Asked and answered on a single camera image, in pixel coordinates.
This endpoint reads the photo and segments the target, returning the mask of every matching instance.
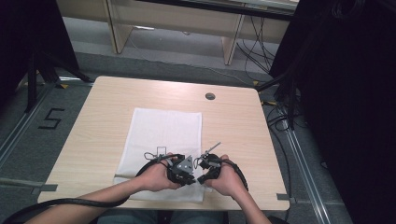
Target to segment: black device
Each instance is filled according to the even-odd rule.
[[[168,164],[162,163],[163,160],[167,160]],[[186,158],[184,155],[160,155],[157,158],[150,160],[144,165],[136,176],[142,175],[150,166],[160,163],[166,167],[166,174],[168,179],[174,183],[178,183],[181,186],[191,185],[195,183],[194,176],[192,175],[192,156]]]
[[[239,175],[239,178],[241,178],[242,183],[244,184],[244,187],[246,190],[248,190],[248,182],[245,179],[244,174],[242,173],[241,169],[239,169],[238,165],[235,164],[233,161],[230,160],[222,160],[220,159],[217,155],[215,154],[210,154],[209,152],[213,150],[215,147],[220,145],[220,143],[217,143],[215,146],[207,150],[204,154],[201,155],[200,158],[196,159],[196,162],[199,163],[199,166],[202,167],[202,169],[208,169],[206,174],[201,175],[198,177],[198,182],[200,184],[204,184],[206,180],[208,179],[217,179],[219,178],[220,172],[221,172],[221,164],[223,162],[231,165],[235,172]]]

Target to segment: wrist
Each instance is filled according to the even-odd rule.
[[[134,194],[139,191],[145,190],[144,180],[142,180],[140,176],[130,179],[124,183],[125,183],[125,192],[128,192],[129,194]]]

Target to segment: black cable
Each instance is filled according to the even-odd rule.
[[[353,6],[350,0],[339,0],[332,7],[332,15],[339,20],[355,20],[363,12],[365,0],[354,0]]]
[[[257,33],[256,25],[254,24],[254,21],[253,21],[253,17],[250,17],[250,21],[251,21],[251,24],[253,25],[254,33],[256,34],[256,42],[259,42],[260,46],[262,47],[262,42],[260,41],[260,34],[262,34],[263,20],[262,20],[262,23],[261,23],[260,31],[258,33]],[[267,65],[267,71],[269,71],[271,66],[270,66],[270,64],[268,62],[267,56],[265,54],[265,51],[263,52],[263,54],[264,54],[264,61],[265,61],[266,65]]]
[[[75,198],[64,198],[64,199],[55,199],[55,200],[50,200],[47,202],[43,203],[37,203],[33,204],[31,206],[25,207],[22,210],[12,214],[10,217],[8,217],[3,224],[10,224],[13,223],[13,220],[17,217],[21,217],[23,215],[26,215],[30,212],[33,212],[35,210],[43,209],[43,208],[48,208],[53,205],[59,205],[59,204],[76,204],[76,205],[82,205],[82,206],[91,206],[91,207],[103,207],[103,208],[111,208],[111,207],[116,207],[119,205],[122,205],[125,203],[129,197],[121,199],[116,202],[112,203],[105,203],[105,202],[96,202],[96,201],[91,201],[91,200],[85,200],[85,199],[75,199]]]
[[[267,51],[268,53],[270,53],[269,52],[269,50],[268,49],[266,49],[266,47],[264,46],[264,44],[262,43],[262,41],[263,41],[263,29],[262,29],[262,27],[264,26],[264,18],[262,18],[262,23],[261,23],[261,29],[260,29],[260,31],[257,33],[257,29],[256,29],[256,26],[255,26],[255,24],[254,24],[254,21],[253,21],[253,17],[250,17],[250,21],[251,21],[251,23],[252,23],[252,25],[253,25],[253,29],[254,29],[254,32],[255,32],[255,34],[256,34],[256,38],[257,38],[257,40],[259,40],[259,43],[260,43],[260,46],[262,47],[262,53],[264,54],[264,60],[265,60],[265,62],[266,62],[266,64],[267,64],[267,68],[268,68],[268,70],[271,70],[271,64],[270,64],[270,62],[269,62],[269,57],[267,56],[267,54],[265,53],[265,51]]]
[[[269,119],[269,116],[271,115],[271,113],[272,113],[276,108],[277,108],[277,106],[274,106],[274,108],[270,111],[270,113],[267,115],[267,120]],[[274,135],[274,137],[276,138],[276,140],[277,140],[277,142],[279,143],[280,148],[281,148],[281,150],[282,150],[282,154],[283,154],[283,156],[285,157],[285,163],[286,163],[286,168],[287,168],[287,173],[288,173],[288,181],[289,181],[289,184],[288,184],[288,195],[289,195],[289,198],[291,198],[291,189],[292,189],[292,185],[291,185],[291,171],[290,171],[289,159],[288,159],[288,156],[287,156],[287,154],[286,154],[286,150],[285,150],[285,148],[284,148],[283,145],[282,145],[282,142],[280,141],[279,137],[277,136],[276,132],[272,129],[271,126],[272,126],[271,124],[268,124],[268,129],[269,129],[269,131]],[[288,221],[289,212],[290,212],[290,209],[288,209],[288,210],[286,211],[285,221]]]

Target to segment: wooden table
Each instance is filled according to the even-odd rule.
[[[207,100],[207,93],[216,99]],[[243,171],[249,192],[261,210],[286,210],[283,179],[258,93],[253,89],[99,77],[78,115],[38,200],[77,197],[112,185],[135,107],[202,112],[202,151],[228,154]],[[121,207],[152,209],[239,210],[231,197],[215,190],[203,203],[159,203],[128,200]]]

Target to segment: black stand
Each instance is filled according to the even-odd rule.
[[[45,82],[48,83],[56,83],[59,80],[58,75],[53,67],[53,64],[56,64],[59,67],[62,67],[64,70],[68,71],[75,77],[78,77],[84,82],[93,82],[89,77],[85,76],[78,70],[75,70],[73,67],[67,65],[62,60],[57,57],[50,55],[44,52],[36,52],[33,53],[31,58],[29,59],[28,65],[28,102],[26,106],[25,112],[29,112],[32,107],[35,105],[37,101],[37,78],[36,78],[36,70],[38,70],[41,76],[44,78]]]
[[[332,19],[332,9],[338,0],[331,0],[318,18],[318,22],[314,25],[312,31],[309,33],[307,39],[300,47],[297,55],[291,62],[286,72],[275,77],[273,80],[256,88],[256,91],[263,91],[276,83],[279,83],[279,88],[276,90],[275,98],[277,101],[285,102],[288,97],[288,122],[289,127],[294,130],[293,115],[296,101],[296,79],[309,65],[310,59],[315,55],[318,46],[329,30],[330,20]]]
[[[27,49],[23,57],[29,59],[28,105],[29,112],[36,103],[36,70],[45,82],[56,83],[59,80],[55,71],[61,67],[85,82],[91,79],[79,72],[78,62],[69,35],[64,26],[61,12],[54,0],[7,0],[8,32],[18,45]]]

